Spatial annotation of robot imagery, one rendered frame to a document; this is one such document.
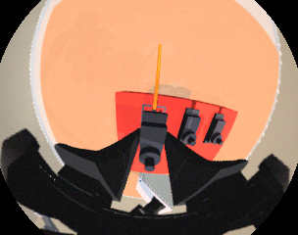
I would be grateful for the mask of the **red flat rectangular plate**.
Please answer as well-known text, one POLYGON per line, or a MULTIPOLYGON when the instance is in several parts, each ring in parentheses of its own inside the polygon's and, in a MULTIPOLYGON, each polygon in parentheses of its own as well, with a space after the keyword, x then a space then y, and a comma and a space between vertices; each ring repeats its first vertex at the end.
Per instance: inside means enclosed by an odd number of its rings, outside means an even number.
MULTIPOLYGON (((144 91, 117 91, 118 140, 125 138, 134 129, 140 128, 142 111, 152 111, 154 93, 144 91)), ((195 99, 177 98, 175 95, 158 94, 157 113, 169 114, 169 133, 189 146, 199 156, 212 161, 226 141, 238 111, 220 105, 211 105, 195 99)), ((146 173, 169 173, 165 149, 162 148, 160 164, 154 171, 145 171, 138 161, 140 145, 130 171, 146 173)))

